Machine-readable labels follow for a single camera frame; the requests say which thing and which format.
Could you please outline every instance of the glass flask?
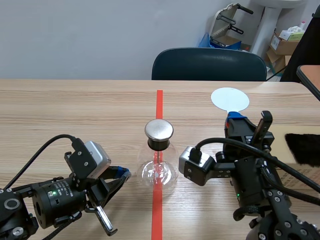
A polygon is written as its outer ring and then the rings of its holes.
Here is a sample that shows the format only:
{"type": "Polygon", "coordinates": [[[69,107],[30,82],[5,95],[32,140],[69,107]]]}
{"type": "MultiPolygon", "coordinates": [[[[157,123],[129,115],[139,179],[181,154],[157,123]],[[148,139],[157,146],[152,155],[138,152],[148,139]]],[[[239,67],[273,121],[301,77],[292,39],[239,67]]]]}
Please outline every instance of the glass flask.
{"type": "Polygon", "coordinates": [[[137,156],[137,179],[150,190],[169,190],[178,178],[179,154],[170,143],[174,127],[163,119],[149,121],[137,156]]]}

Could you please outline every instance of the chair backrest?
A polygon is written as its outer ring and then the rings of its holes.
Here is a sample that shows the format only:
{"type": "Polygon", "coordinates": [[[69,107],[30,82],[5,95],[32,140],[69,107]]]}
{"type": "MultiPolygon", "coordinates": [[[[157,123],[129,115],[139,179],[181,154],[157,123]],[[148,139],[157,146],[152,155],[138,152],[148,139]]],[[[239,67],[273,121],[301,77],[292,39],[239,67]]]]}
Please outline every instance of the chair backrest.
{"type": "Polygon", "coordinates": [[[221,48],[173,48],[161,52],[152,80],[266,81],[264,61],[253,53],[221,48]]]}

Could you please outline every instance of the black cable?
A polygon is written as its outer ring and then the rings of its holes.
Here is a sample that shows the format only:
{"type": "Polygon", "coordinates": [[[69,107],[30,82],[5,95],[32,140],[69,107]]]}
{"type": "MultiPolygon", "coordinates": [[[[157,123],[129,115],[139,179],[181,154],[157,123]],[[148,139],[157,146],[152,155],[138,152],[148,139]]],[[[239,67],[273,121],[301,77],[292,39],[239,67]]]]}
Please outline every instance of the black cable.
{"type": "Polygon", "coordinates": [[[292,190],[292,189],[289,189],[289,188],[286,188],[284,186],[281,186],[277,183],[275,183],[272,178],[270,177],[270,174],[268,173],[267,169],[265,167],[263,167],[261,169],[261,172],[262,172],[262,175],[264,177],[264,179],[275,189],[283,192],[284,194],[288,195],[288,196],[291,196],[295,199],[300,199],[304,202],[308,202],[308,203],[311,203],[311,204],[315,204],[315,205],[318,205],[320,206],[320,199],[317,198],[317,197],[314,197],[314,196],[310,196],[310,195],[307,195],[307,194],[304,194],[304,193],[301,193],[301,192],[298,192],[298,191],[295,191],[295,190],[292,190]]]}
{"type": "Polygon", "coordinates": [[[229,138],[212,137],[212,138],[207,138],[207,139],[199,142],[195,146],[195,149],[197,151],[199,151],[202,146],[207,145],[207,144],[215,144],[215,143],[228,144],[228,145],[231,145],[234,147],[238,147],[240,149],[246,150],[247,152],[249,152],[255,156],[264,158],[264,159],[268,160],[270,163],[281,168],[285,172],[289,173],[290,175],[294,176],[296,179],[300,180],[304,184],[308,185],[310,188],[312,188],[315,191],[317,191],[318,193],[320,193],[320,186],[317,183],[315,183],[314,181],[312,181],[311,179],[309,179],[308,177],[304,176],[303,174],[301,174],[297,170],[293,169],[292,167],[286,165],[282,161],[279,161],[276,157],[271,156],[270,154],[265,153],[264,151],[261,151],[261,150],[255,148],[254,146],[242,143],[240,141],[229,139],[229,138]]]}
{"type": "Polygon", "coordinates": [[[275,75],[277,75],[278,73],[280,73],[282,70],[284,70],[287,66],[283,67],[281,70],[277,71],[275,74],[273,74],[271,77],[269,77],[267,80],[265,81],[268,81],[270,79],[272,79],[275,75]]]}
{"type": "Polygon", "coordinates": [[[45,150],[50,144],[52,144],[54,141],[58,139],[70,139],[71,141],[74,141],[76,138],[68,134],[61,134],[51,138],[42,147],[40,147],[40,149],[32,156],[32,158],[26,163],[26,165],[24,165],[24,167],[17,173],[17,175],[4,187],[4,190],[10,188],[18,180],[18,178],[20,178],[20,176],[27,170],[27,168],[34,162],[34,160],[43,152],[43,150],[45,150]]]}
{"type": "Polygon", "coordinates": [[[68,227],[70,224],[72,224],[73,222],[77,221],[78,219],[80,219],[82,216],[82,213],[79,212],[79,214],[75,217],[73,217],[72,219],[70,219],[69,221],[67,221],[66,223],[62,224],[61,226],[59,226],[56,230],[54,230],[52,233],[50,233],[48,236],[46,236],[45,238],[43,238],[42,240],[51,240],[53,239],[58,233],[60,233],[63,229],[65,229],[66,227],[68,227]]]}

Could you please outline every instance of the black fabric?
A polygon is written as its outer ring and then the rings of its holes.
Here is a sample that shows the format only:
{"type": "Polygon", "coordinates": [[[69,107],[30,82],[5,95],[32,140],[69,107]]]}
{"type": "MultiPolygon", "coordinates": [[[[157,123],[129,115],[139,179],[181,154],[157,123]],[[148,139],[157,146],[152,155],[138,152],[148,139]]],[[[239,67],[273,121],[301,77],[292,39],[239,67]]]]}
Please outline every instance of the black fabric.
{"type": "Polygon", "coordinates": [[[297,68],[301,65],[320,65],[320,18],[314,17],[307,27],[302,39],[296,46],[290,61],[284,70],[280,82],[296,82],[297,68]]]}
{"type": "Polygon", "coordinates": [[[264,82],[267,70],[261,57],[220,48],[173,48],[161,52],[152,68],[152,80],[264,82]]]}
{"type": "Polygon", "coordinates": [[[320,167],[320,135],[289,133],[284,137],[298,164],[320,167]]]}

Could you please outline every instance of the metal lid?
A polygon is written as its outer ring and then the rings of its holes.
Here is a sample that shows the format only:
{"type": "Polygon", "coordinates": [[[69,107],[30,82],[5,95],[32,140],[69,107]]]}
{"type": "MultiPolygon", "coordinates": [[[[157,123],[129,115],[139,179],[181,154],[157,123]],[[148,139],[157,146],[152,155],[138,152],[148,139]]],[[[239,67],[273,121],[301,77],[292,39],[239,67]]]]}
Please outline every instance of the metal lid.
{"type": "Polygon", "coordinates": [[[174,134],[174,127],[163,119],[154,119],[148,122],[144,128],[145,135],[155,141],[167,141],[174,134]]]}

